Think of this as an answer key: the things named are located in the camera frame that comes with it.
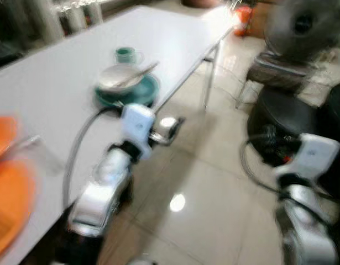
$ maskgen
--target orange tray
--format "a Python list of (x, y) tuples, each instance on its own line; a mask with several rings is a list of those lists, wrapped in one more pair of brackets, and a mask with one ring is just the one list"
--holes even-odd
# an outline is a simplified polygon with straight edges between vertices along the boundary
[(21, 161), (0, 162), (0, 253), (18, 236), (32, 210), (32, 170)]
[(14, 118), (0, 116), (0, 156), (11, 146), (17, 135), (17, 123)]

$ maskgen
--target white table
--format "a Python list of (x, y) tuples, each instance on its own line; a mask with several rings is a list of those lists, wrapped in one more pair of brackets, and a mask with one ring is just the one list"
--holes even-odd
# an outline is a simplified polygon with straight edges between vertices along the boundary
[[(26, 151), (36, 167), (33, 213), (0, 256), (1, 265), (19, 263), (60, 217), (62, 167), (78, 130), (97, 111), (93, 87), (100, 72), (113, 63), (114, 50), (131, 46), (144, 54), (143, 66), (160, 62), (153, 72), (161, 86), (155, 104), (158, 109), (231, 28), (229, 17), (214, 25), (209, 20), (140, 6), (0, 70), (0, 114), (16, 115), (24, 134), (38, 134), (43, 140), (42, 146)], [(120, 140), (119, 132), (119, 121), (109, 116), (99, 118), (90, 129), (76, 161), (71, 200), (105, 148)]]

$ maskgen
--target orange object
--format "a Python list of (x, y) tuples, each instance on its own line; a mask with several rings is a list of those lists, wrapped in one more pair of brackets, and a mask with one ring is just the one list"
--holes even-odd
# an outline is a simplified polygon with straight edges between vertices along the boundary
[(250, 7), (239, 7), (234, 11), (234, 34), (245, 36), (249, 33), (249, 26), (252, 19), (252, 9)]
[(4, 154), (17, 135), (17, 123), (14, 118), (0, 116), (0, 156)]
[(31, 213), (31, 174), (23, 162), (0, 162), (0, 253), (19, 234)]
[(250, 36), (265, 39), (264, 31), (266, 24), (275, 7), (276, 5), (274, 4), (257, 3), (252, 12)]
[(292, 160), (292, 159), (291, 159), (290, 156), (284, 156), (284, 157), (283, 157), (283, 162), (284, 162), (284, 163), (289, 163), (291, 160)]

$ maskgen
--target cable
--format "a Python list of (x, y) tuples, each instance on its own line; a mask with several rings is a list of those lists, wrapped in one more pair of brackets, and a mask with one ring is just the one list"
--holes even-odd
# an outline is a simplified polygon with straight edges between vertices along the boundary
[(266, 139), (267, 136), (266, 135), (257, 135), (252, 137), (251, 139), (249, 139), (248, 141), (244, 142), (241, 144), (240, 147), (240, 158), (241, 158), (241, 163), (242, 163), (242, 167), (243, 167), (243, 171), (246, 173), (246, 175), (250, 178), (250, 180), (252, 182), (254, 182), (256, 185), (258, 185), (261, 188), (264, 188), (272, 193), (275, 193), (276, 195), (279, 196), (280, 199), (288, 199), (292, 202), (294, 202), (297, 206), (303, 208), (304, 210), (306, 210), (307, 212), (309, 212), (316, 220), (318, 220), (320, 223), (324, 224), (326, 227), (331, 227), (331, 224), (326, 221), (325, 219), (323, 219), (322, 217), (320, 217), (320, 215), (318, 213), (316, 213), (314, 210), (312, 210), (311, 208), (309, 208), (308, 206), (306, 206), (303, 203), (300, 203), (299, 201), (295, 200), (294, 198), (292, 198), (288, 193), (286, 192), (282, 192), (280, 190), (277, 190), (273, 187), (268, 186), (267, 184), (261, 182), (259, 179), (257, 179), (257, 177), (254, 175), (254, 173), (252, 172), (252, 170), (250, 169), (248, 162), (247, 162), (247, 158), (246, 158), (246, 147), (254, 140), (258, 140), (258, 139)]
[[(265, 144), (269, 145), (269, 146), (275, 146), (280, 142), (285, 142), (285, 143), (297, 142), (297, 140), (295, 140), (294, 138), (291, 138), (291, 137), (289, 137), (289, 139), (279, 139), (278, 137), (276, 137), (276, 127), (275, 126), (265, 126), (263, 129), (264, 129), (263, 134), (251, 136), (250, 139), (249, 139), (249, 142), (252, 142), (252, 141), (255, 141), (255, 140), (264, 140)], [(335, 203), (340, 202), (339, 200), (335, 199), (334, 197), (332, 197), (329, 194), (318, 192), (316, 190), (316, 185), (314, 185), (312, 188), (315, 190), (315, 193), (317, 193), (317, 195), (320, 196), (321, 198), (326, 199), (326, 200), (330, 200), (330, 201), (335, 202)]]
[[(240, 78), (238, 78), (231, 70), (229, 70), (229, 69), (227, 69), (227, 68), (225, 68), (224, 66), (222, 66), (222, 65), (217, 65), (219, 68), (221, 68), (221, 69), (223, 69), (223, 70), (225, 70), (225, 71), (227, 71), (227, 72), (229, 72), (240, 84), (244, 84), (244, 82), (240, 79)], [(218, 87), (219, 89), (221, 89), (222, 91), (224, 91), (224, 92), (226, 92), (234, 101), (237, 101), (238, 99), (233, 95), (233, 94), (231, 94), (230, 92), (228, 92), (227, 90), (225, 90), (225, 89), (223, 89), (223, 88), (221, 88), (221, 87)], [(251, 88), (251, 90), (256, 94), (256, 95), (258, 95), (258, 91), (256, 91), (256, 90), (254, 90), (253, 88)], [(241, 104), (245, 104), (245, 105), (253, 105), (253, 104), (255, 104), (255, 102), (245, 102), (245, 101), (242, 101), (242, 102), (240, 102)]]
[(103, 108), (98, 111), (96, 114), (91, 116), (82, 126), (77, 136), (74, 139), (74, 142), (71, 146), (71, 150), (69, 153), (69, 157), (66, 163), (66, 169), (63, 176), (63, 209), (67, 209), (69, 206), (69, 192), (70, 192), (70, 183), (71, 183), (71, 175), (74, 169), (75, 159), (77, 152), (79, 151), (80, 145), (82, 143), (83, 138), (85, 137), (87, 131), (93, 124), (93, 122), (102, 114), (110, 111), (117, 112), (121, 109), (122, 106), (115, 106), (115, 108)]

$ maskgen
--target green cup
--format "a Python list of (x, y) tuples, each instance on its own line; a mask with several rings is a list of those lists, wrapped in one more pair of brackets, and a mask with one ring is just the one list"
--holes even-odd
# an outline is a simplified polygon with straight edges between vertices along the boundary
[(140, 52), (136, 52), (131, 47), (120, 47), (116, 49), (116, 61), (117, 63), (141, 63), (144, 56)]

